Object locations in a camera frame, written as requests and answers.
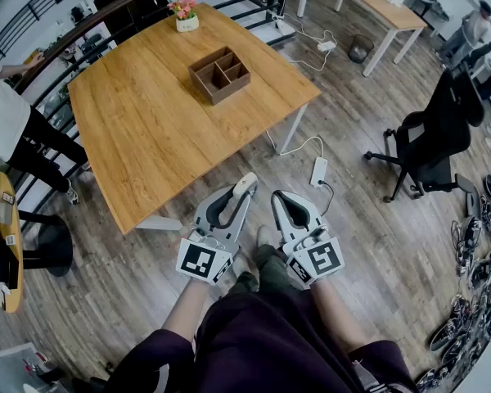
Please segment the black office chair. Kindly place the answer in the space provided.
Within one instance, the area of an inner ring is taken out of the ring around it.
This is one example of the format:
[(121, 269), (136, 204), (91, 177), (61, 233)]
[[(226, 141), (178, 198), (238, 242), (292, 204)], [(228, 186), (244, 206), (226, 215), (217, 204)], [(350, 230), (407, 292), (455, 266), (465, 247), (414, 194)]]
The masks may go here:
[(397, 129), (384, 132), (384, 138), (394, 139), (397, 155), (364, 154), (367, 160), (375, 158), (400, 167), (394, 192), (383, 201), (395, 199), (407, 176), (413, 181), (414, 199), (455, 188), (473, 193), (475, 186), (469, 179), (452, 173), (450, 157), (469, 148), (471, 128), (483, 120), (484, 106), (469, 70), (465, 66), (446, 69), (425, 110), (407, 115)]

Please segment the person's left forearm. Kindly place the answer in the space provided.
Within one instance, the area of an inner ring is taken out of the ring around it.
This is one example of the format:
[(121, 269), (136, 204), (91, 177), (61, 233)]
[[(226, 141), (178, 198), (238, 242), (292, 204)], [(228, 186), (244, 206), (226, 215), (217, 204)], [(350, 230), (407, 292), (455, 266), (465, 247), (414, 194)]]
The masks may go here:
[(162, 328), (193, 342), (210, 285), (191, 278), (165, 320)]

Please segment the person's dark purple shirt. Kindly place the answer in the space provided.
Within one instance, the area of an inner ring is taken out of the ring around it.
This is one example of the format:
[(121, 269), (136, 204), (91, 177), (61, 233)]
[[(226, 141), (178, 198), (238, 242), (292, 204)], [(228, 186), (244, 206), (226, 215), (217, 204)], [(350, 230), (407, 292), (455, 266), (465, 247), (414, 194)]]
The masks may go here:
[(361, 364), (379, 387), (419, 393), (398, 345), (346, 354), (327, 333), (310, 291), (239, 293), (207, 311), (189, 342), (166, 329), (135, 346), (105, 393), (365, 393)]

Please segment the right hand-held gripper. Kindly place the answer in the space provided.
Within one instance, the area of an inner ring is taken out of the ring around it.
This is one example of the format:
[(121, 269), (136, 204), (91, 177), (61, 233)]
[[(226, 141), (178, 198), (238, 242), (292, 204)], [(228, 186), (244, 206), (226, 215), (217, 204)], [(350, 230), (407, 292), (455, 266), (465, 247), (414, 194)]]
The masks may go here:
[(344, 268), (338, 239), (322, 224), (322, 216), (310, 200), (294, 192), (276, 190), (271, 195), (271, 207), (282, 235), (287, 272), (302, 287), (309, 288)]

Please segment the wooden desk with white legs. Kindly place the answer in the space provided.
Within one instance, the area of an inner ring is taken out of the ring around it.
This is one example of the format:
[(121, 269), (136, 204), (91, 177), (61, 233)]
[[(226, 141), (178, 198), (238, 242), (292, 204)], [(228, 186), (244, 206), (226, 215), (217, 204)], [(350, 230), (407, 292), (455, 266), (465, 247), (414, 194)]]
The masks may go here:
[[(344, 0), (333, 0), (334, 10), (339, 12)], [(387, 0), (350, 0), (358, 7), (369, 12), (381, 24), (387, 27), (387, 34), (378, 45), (371, 60), (363, 70), (363, 76), (368, 77), (376, 67), (380, 59), (384, 56), (390, 44), (396, 38), (396, 35), (403, 32), (410, 32), (410, 36), (406, 43), (402, 46), (398, 54), (393, 59), (393, 63), (397, 65), (408, 52), (410, 47), (416, 42), (427, 23), (415, 14), (412, 10), (405, 6), (396, 6)], [(297, 16), (302, 18), (306, 8), (307, 0), (299, 0)]]

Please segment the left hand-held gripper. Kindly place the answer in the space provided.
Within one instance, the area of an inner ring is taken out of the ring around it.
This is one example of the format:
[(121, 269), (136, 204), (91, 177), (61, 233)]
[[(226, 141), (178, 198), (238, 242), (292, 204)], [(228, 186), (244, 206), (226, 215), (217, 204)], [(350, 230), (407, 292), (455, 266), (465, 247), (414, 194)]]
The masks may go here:
[[(176, 270), (179, 273), (212, 286), (220, 281), (241, 249), (236, 241), (257, 189), (257, 184), (248, 188), (239, 184), (229, 185), (198, 205), (193, 224), (178, 248)], [(236, 201), (234, 210), (227, 222), (221, 223), (220, 215), (232, 200)]]

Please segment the grey plastic bin with parts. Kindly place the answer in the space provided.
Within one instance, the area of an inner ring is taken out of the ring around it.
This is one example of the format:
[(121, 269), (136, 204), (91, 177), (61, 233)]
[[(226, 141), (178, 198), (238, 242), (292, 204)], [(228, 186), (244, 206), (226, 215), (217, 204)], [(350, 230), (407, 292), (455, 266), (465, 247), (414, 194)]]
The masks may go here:
[(0, 393), (69, 393), (64, 376), (32, 343), (0, 351)]

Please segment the round wooden side table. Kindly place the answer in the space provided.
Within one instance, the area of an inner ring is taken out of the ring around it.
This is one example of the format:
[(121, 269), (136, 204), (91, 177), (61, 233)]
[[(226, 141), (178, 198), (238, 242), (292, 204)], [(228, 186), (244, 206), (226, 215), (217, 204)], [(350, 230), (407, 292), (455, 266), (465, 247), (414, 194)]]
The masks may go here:
[(11, 274), (12, 276), (16, 276), (16, 288), (9, 287), (7, 290), (2, 291), (0, 306), (2, 306), (2, 309), (6, 313), (13, 314), (19, 309), (23, 294), (23, 246), (16, 193), (7, 175), (0, 172), (0, 195), (2, 199), (4, 193), (11, 196), (14, 203), (12, 204), (11, 223), (0, 223), (0, 233), (12, 254), (16, 257), (16, 271)]

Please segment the white table leg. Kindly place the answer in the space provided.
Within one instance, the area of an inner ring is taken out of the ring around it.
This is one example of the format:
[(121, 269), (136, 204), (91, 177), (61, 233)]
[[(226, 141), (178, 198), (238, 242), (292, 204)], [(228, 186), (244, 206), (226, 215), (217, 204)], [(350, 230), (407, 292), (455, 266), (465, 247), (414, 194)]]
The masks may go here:
[(295, 134), (295, 131), (299, 127), (300, 121), (302, 117), (304, 116), (304, 113), (307, 109), (308, 104), (302, 105), (301, 108), (299, 108), (297, 111), (295, 111), (293, 114), (291, 114), (286, 130), (286, 134), (284, 138), (277, 144), (277, 152), (282, 155), (286, 152), (286, 149), (288, 148), (292, 137)]
[(159, 231), (180, 231), (182, 223), (178, 219), (152, 214), (136, 225), (135, 228)]

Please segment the pink flowers in white pot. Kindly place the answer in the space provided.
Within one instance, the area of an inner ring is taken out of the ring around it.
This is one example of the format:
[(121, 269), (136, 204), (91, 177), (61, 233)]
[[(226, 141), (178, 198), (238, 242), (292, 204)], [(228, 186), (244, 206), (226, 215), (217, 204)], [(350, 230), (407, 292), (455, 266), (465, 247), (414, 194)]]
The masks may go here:
[(177, 0), (168, 3), (167, 8), (176, 16), (176, 28), (179, 33), (191, 32), (199, 27), (195, 6), (195, 0)]

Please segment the white oblong plastic device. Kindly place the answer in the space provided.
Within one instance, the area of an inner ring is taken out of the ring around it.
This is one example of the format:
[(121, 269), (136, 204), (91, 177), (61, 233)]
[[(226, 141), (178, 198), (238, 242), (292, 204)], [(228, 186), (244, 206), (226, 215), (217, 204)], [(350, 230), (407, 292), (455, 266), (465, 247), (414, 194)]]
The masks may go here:
[(244, 175), (232, 189), (232, 195), (237, 200), (240, 200), (243, 195), (249, 193), (253, 196), (258, 187), (258, 177), (255, 173), (249, 172)]

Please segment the brown wooden compartment organizer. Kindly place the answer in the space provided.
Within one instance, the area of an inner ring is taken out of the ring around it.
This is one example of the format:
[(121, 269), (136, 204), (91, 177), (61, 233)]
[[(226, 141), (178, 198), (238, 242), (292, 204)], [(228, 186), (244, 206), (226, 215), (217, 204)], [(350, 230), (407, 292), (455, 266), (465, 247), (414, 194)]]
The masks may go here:
[(229, 47), (196, 61), (188, 72), (193, 85), (213, 106), (250, 83), (250, 71)]

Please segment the person's tan shoe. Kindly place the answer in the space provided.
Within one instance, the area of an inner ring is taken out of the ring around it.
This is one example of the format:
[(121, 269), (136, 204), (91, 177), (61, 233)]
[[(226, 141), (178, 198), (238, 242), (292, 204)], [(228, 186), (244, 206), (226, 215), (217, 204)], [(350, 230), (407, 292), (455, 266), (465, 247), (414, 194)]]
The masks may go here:
[(262, 225), (257, 231), (257, 246), (261, 248), (263, 246), (274, 247), (275, 241), (272, 229), (267, 225)]

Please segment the person's right forearm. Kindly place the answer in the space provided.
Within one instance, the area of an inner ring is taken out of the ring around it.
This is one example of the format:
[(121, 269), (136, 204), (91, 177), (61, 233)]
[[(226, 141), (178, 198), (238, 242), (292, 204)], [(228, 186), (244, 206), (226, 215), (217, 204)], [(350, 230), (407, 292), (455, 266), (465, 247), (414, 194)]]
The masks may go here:
[(324, 326), (346, 353), (370, 343), (329, 279), (322, 278), (312, 283), (310, 291)]

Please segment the black round stool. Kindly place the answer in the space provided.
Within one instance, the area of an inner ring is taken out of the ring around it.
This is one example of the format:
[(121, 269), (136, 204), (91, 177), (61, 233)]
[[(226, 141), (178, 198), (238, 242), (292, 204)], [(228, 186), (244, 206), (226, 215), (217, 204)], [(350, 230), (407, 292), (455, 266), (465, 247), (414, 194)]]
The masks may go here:
[(23, 250), (24, 269), (46, 269), (55, 277), (65, 276), (73, 264), (73, 242), (70, 230), (57, 215), (39, 215), (19, 211), (21, 220), (41, 224), (36, 250)]

